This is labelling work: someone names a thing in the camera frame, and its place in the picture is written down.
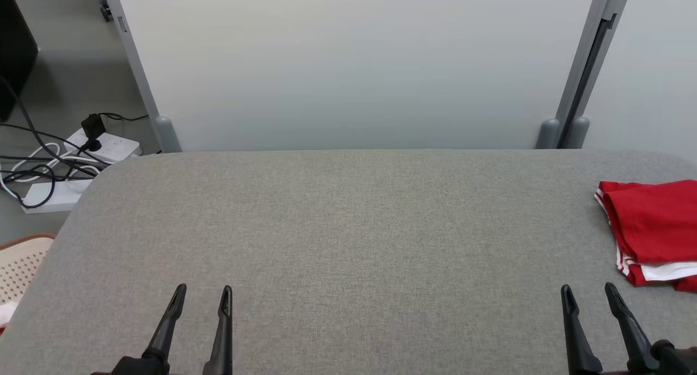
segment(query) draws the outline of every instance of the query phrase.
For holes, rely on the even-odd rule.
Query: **gray fabric table surface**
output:
[[[605,281],[652,341],[697,345],[697,296],[615,269],[600,180],[697,179],[650,152],[204,152],[116,164],[87,189],[0,338],[0,373],[140,355],[188,285],[172,373],[201,373],[224,284],[234,371],[567,373],[560,288],[606,370],[627,358]]]

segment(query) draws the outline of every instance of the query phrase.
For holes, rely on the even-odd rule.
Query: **red cloth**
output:
[[[603,181],[599,190],[621,253],[642,264],[697,261],[697,181]],[[641,267],[628,266],[630,283],[645,285]],[[678,291],[697,291],[697,276],[672,283]]]

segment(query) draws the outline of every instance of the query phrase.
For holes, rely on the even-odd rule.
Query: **gray metal frame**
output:
[[[120,24],[119,33],[124,37],[121,40],[124,43],[124,49],[129,58],[133,77],[140,90],[140,95],[143,98],[143,103],[150,117],[150,123],[155,132],[157,142],[160,143],[160,147],[164,153],[181,152],[179,139],[177,139],[176,132],[174,132],[171,120],[161,116],[157,111],[155,98],[152,96],[150,85],[148,85],[148,79],[145,75],[143,64],[140,61],[135,42],[129,32],[129,21],[124,15],[124,8],[121,6],[120,0],[107,0],[107,2],[112,10],[112,16],[114,16],[114,19],[118,20]]]
[[[538,149],[553,147],[580,149],[583,146],[590,120],[581,117],[626,4],[627,0],[592,0],[582,36],[578,42],[578,50],[573,58],[571,71],[568,73],[567,83],[557,109],[555,120],[558,125],[553,130],[550,128],[550,120],[542,124],[540,136],[537,139]],[[592,52],[596,37],[599,35],[599,26],[603,21],[610,21],[610,27],[603,33],[602,42],[595,47],[595,52]]]

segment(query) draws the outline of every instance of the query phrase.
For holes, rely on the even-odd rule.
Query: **black cable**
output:
[[[3,182],[5,182],[5,184],[17,181],[18,179],[22,179],[25,176],[41,176],[48,177],[48,179],[53,179],[55,177],[57,181],[65,181],[66,179],[75,179],[75,181],[80,179],[94,179],[93,177],[84,176],[51,175],[47,174],[46,172],[32,171],[30,169],[25,169],[22,171],[10,171],[7,169],[0,169],[0,173],[10,174],[3,179]]]
[[[87,171],[87,169],[84,169],[84,168],[79,168],[77,165],[72,164],[72,162],[68,162],[68,160],[62,159],[62,157],[55,154],[55,152],[53,150],[51,150],[50,147],[46,146],[46,144],[44,144],[43,140],[41,139],[41,137],[39,137],[38,132],[34,128],[34,124],[32,123],[32,119],[29,117],[29,114],[27,112],[27,109],[25,108],[25,105],[22,103],[22,100],[20,99],[20,97],[17,96],[17,93],[15,93],[15,90],[12,89],[12,85],[10,85],[10,83],[7,81],[7,79],[5,79],[5,77],[3,77],[2,75],[0,75],[0,82],[2,82],[5,85],[5,87],[7,88],[7,91],[10,92],[10,95],[12,95],[12,97],[15,99],[15,102],[17,102],[17,106],[20,108],[22,115],[25,116],[25,120],[27,121],[27,125],[29,126],[30,131],[32,132],[32,134],[36,138],[39,145],[41,147],[43,147],[43,149],[47,152],[47,154],[53,156],[55,159],[62,162],[63,164],[68,165],[68,167],[73,167],[74,169],[77,169],[77,171],[88,174],[89,176],[97,176],[94,172]]]
[[[33,170],[38,170],[38,169],[40,169],[40,168],[45,168],[45,169],[47,169],[47,170],[51,173],[51,176],[55,176],[55,173],[53,172],[53,169],[51,169],[51,167],[49,167],[49,166],[47,166],[47,165],[45,165],[45,164],[38,164],[36,167],[33,167],[32,169],[28,170],[28,172],[33,171]],[[12,191],[12,190],[10,190],[10,192],[11,192],[12,194],[15,195],[15,198],[20,202],[20,205],[22,205],[22,206],[25,207],[25,209],[35,209],[35,208],[38,208],[39,206],[42,206],[43,204],[47,203],[48,200],[50,200],[51,197],[53,196],[53,192],[54,192],[55,189],[56,189],[56,180],[53,179],[53,180],[51,181],[51,190],[48,192],[48,196],[47,196],[42,202],[39,202],[39,203],[36,204],[36,205],[27,205],[27,204],[25,204],[24,201],[22,201],[22,197],[20,197],[20,195],[17,194],[17,192]]]
[[[12,128],[15,128],[15,129],[20,129],[20,130],[26,130],[27,132],[32,131],[32,129],[29,129],[28,127],[22,127],[22,126],[17,126],[17,125],[0,124],[0,126],[12,127]],[[76,149],[80,149],[79,146],[73,144],[72,142],[68,141],[67,139],[64,139],[64,138],[61,138],[61,137],[58,137],[58,136],[54,136],[54,135],[49,134],[49,133],[46,133],[46,132],[40,132],[40,131],[38,131],[38,130],[37,130],[36,132],[37,132],[38,134],[43,135],[43,136],[55,138],[55,139],[57,139],[57,140],[59,140],[59,141],[65,142],[65,143],[67,143],[68,145],[74,146]],[[99,159],[98,157],[94,157],[93,155],[91,155],[91,154],[89,154],[89,153],[87,153],[87,152],[83,152],[83,153],[84,153],[85,155],[87,155],[87,157],[89,157],[90,159],[94,159],[94,160],[96,160],[96,161],[98,161],[98,162],[100,162],[101,164],[104,164],[104,165],[109,165],[109,163],[107,163],[107,162],[105,162],[105,161]]]
[[[137,118],[127,118],[127,117],[124,117],[123,115],[114,114],[113,112],[100,112],[98,115],[104,115],[107,118],[115,119],[115,120],[127,120],[128,122],[134,122],[135,120],[146,119],[148,117],[147,115],[143,115],[143,116],[139,116]]]
[[[27,160],[30,162],[50,162],[51,159],[50,157],[21,157],[21,156],[2,156],[0,155],[0,159],[5,159],[5,160]]]
[[[78,157],[78,156],[80,156],[80,154],[82,152],[85,152],[85,149],[87,149],[90,146],[90,144],[92,144],[92,142],[87,141],[87,142],[85,142],[85,144],[83,146],[78,147],[77,152],[75,154],[75,157]],[[72,167],[70,167],[70,169],[68,169],[68,172],[66,175],[70,176],[70,174],[72,174]]]

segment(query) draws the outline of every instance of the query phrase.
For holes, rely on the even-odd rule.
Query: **black power adapter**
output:
[[[102,122],[102,117],[99,114],[90,114],[87,119],[80,122],[80,125],[82,125],[82,130],[85,131],[85,136],[87,136],[87,142],[85,142],[84,147],[90,152],[99,150],[102,144],[97,141],[97,137],[107,132],[104,122]]]

